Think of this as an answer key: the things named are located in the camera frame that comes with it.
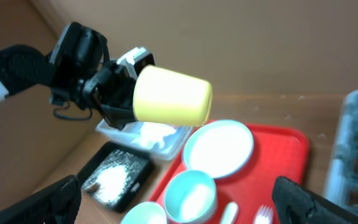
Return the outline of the blue-grey dishwasher rack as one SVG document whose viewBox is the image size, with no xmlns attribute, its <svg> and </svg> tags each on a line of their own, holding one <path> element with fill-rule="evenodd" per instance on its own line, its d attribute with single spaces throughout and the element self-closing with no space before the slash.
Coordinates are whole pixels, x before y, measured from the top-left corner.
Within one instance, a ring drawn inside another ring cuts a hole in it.
<svg viewBox="0 0 358 224">
<path fill-rule="evenodd" d="M 358 90 L 342 103 L 324 197 L 358 216 Z"/>
</svg>

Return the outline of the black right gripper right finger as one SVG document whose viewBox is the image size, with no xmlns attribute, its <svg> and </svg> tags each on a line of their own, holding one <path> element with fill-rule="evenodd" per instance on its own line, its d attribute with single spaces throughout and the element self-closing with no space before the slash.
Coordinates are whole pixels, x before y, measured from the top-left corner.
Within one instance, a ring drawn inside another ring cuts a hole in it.
<svg viewBox="0 0 358 224">
<path fill-rule="evenodd" d="M 291 179 L 275 179 L 272 200 L 281 224 L 358 224 L 358 216 Z"/>
</svg>

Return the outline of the brown food scrap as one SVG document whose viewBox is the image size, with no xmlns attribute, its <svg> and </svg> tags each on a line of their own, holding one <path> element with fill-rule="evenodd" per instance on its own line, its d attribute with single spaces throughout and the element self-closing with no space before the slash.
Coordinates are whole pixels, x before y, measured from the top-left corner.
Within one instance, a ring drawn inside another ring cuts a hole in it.
<svg viewBox="0 0 358 224">
<path fill-rule="evenodd" d="M 85 190 L 87 192 L 97 192 L 99 190 L 99 188 L 100 188 L 100 184 L 95 182 L 95 183 L 87 186 L 87 188 L 85 188 Z"/>
</svg>

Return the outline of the white tissue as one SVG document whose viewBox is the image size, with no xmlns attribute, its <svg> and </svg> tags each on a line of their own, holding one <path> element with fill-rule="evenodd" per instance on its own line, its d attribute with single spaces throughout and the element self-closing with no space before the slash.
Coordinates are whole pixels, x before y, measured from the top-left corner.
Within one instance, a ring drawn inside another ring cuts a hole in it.
<svg viewBox="0 0 358 224">
<path fill-rule="evenodd" d="M 176 133 L 175 128 L 166 124 L 144 122 L 141 125 L 138 136 L 131 141 L 131 144 L 147 149 L 153 148 L 156 143 L 164 147 L 164 137 Z"/>
</svg>

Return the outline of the white plastic spoon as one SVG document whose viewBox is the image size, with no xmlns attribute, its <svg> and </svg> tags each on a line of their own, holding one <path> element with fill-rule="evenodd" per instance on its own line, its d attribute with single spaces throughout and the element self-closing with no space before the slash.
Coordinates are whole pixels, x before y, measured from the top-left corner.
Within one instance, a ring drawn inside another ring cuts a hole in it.
<svg viewBox="0 0 358 224">
<path fill-rule="evenodd" d="M 223 210 L 223 214 L 219 221 L 219 224 L 234 224 L 237 214 L 239 212 L 239 206 L 236 202 L 229 202 L 225 209 Z"/>
</svg>

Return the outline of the yellow plastic cup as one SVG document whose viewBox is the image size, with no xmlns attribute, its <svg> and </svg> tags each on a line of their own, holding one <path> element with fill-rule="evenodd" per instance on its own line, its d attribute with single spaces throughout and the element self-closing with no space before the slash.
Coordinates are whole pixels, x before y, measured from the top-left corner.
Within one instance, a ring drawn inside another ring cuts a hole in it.
<svg viewBox="0 0 358 224">
<path fill-rule="evenodd" d="M 210 82 L 153 65 L 138 76 L 133 95 L 136 120 L 179 126 L 202 126 L 213 98 Z"/>
</svg>

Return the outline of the white rice pile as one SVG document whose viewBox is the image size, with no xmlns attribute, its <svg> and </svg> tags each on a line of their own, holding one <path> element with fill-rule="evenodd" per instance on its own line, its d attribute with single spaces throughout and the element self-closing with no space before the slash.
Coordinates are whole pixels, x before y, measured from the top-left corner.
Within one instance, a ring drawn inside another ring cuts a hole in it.
<svg viewBox="0 0 358 224">
<path fill-rule="evenodd" d="M 103 170 L 96 179 L 100 188 L 94 194 L 95 197 L 104 204 L 115 203 L 121 197 L 127 176 L 128 173 L 123 165 Z"/>
</svg>

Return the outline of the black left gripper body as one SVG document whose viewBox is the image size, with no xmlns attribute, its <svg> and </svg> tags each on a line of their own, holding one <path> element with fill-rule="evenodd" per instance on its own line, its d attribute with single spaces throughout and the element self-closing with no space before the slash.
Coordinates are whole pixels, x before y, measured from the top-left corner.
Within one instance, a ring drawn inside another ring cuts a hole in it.
<svg viewBox="0 0 358 224">
<path fill-rule="evenodd" d="M 81 97 L 87 107 L 98 111 L 99 114 L 101 105 L 133 111 L 134 87 L 135 80 L 129 76 L 127 68 L 112 60 L 106 62 L 85 81 Z"/>
</svg>

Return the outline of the small blue bowl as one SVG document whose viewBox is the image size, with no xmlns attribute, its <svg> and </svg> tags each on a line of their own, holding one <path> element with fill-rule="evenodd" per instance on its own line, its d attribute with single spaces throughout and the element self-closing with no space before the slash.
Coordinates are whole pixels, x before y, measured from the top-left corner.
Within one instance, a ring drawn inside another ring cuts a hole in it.
<svg viewBox="0 0 358 224">
<path fill-rule="evenodd" d="M 158 203 L 142 202 L 130 209 L 120 224 L 168 224 L 168 218 Z"/>
</svg>

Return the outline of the light blue plate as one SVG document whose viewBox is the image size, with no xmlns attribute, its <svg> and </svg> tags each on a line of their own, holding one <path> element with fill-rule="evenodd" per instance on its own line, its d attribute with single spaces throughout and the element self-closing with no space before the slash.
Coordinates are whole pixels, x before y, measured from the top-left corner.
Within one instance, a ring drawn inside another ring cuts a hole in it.
<svg viewBox="0 0 358 224">
<path fill-rule="evenodd" d="M 253 150 L 250 129 L 239 121 L 223 119 L 200 127 L 188 138 L 182 161 L 189 170 L 200 170 L 213 179 L 222 179 L 244 167 Z"/>
</svg>

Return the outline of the pale green bowl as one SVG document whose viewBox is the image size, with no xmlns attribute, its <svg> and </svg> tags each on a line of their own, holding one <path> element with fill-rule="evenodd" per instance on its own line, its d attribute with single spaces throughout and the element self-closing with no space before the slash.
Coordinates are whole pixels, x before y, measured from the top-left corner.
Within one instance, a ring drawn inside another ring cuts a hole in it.
<svg viewBox="0 0 358 224">
<path fill-rule="evenodd" d="M 185 170 L 168 183 L 163 206 L 175 223 L 204 223 L 218 207 L 215 181 L 205 172 Z"/>
</svg>

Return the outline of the white plastic fork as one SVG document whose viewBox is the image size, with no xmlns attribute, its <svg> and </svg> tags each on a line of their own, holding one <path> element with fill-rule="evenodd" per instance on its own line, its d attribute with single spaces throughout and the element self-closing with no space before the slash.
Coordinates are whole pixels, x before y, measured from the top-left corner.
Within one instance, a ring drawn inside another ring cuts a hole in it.
<svg viewBox="0 0 358 224">
<path fill-rule="evenodd" d="M 272 224 L 273 223 L 273 208 L 261 205 L 255 214 L 253 224 Z"/>
</svg>

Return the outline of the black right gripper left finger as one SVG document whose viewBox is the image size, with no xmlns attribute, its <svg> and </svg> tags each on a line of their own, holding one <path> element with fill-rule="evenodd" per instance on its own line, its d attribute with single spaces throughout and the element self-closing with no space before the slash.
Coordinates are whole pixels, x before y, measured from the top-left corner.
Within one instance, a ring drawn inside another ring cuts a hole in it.
<svg viewBox="0 0 358 224">
<path fill-rule="evenodd" d="M 0 224 L 73 224 L 80 203 L 79 180 L 69 175 L 0 211 Z"/>
</svg>

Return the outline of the black food waste tray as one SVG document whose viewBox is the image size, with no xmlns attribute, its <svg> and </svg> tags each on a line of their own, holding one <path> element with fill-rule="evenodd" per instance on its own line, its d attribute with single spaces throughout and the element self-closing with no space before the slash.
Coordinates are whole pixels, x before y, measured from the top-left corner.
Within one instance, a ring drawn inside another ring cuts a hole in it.
<svg viewBox="0 0 358 224">
<path fill-rule="evenodd" d="M 98 203 L 124 212 L 155 169 L 147 152 L 105 143 L 79 171 L 81 188 Z"/>
</svg>

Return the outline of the clear plastic bin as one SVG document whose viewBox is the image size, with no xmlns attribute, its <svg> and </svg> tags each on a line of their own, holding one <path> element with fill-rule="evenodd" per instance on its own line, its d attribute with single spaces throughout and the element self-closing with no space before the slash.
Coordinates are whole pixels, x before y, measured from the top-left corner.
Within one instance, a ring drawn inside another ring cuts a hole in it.
<svg viewBox="0 0 358 224">
<path fill-rule="evenodd" d="M 193 127 L 136 121 L 119 130 L 102 120 L 96 131 L 112 142 L 147 152 L 156 159 L 170 161 L 184 146 Z"/>
</svg>

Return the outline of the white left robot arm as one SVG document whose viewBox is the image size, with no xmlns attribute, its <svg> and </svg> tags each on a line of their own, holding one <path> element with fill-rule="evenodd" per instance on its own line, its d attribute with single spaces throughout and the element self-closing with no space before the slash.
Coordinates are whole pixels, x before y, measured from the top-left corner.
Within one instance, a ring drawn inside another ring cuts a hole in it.
<svg viewBox="0 0 358 224">
<path fill-rule="evenodd" d="M 122 129 L 135 121 L 132 98 L 135 81 L 109 56 L 107 38 L 78 22 L 67 25 L 47 55 L 28 45 L 0 50 L 0 81 L 8 96 L 34 85 L 50 88 L 54 117 L 84 121 L 62 114 L 71 104 L 97 111 L 110 127 Z"/>
</svg>

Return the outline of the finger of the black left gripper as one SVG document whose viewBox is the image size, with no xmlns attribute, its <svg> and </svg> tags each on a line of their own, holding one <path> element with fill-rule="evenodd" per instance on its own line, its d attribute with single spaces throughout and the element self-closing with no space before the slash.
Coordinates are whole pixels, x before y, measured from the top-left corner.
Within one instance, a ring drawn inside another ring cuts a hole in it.
<svg viewBox="0 0 358 224">
<path fill-rule="evenodd" d="M 135 121 L 134 112 L 132 110 L 108 105 L 101 105 L 101 115 L 110 127 L 119 130 L 122 130 L 126 124 Z"/>
</svg>

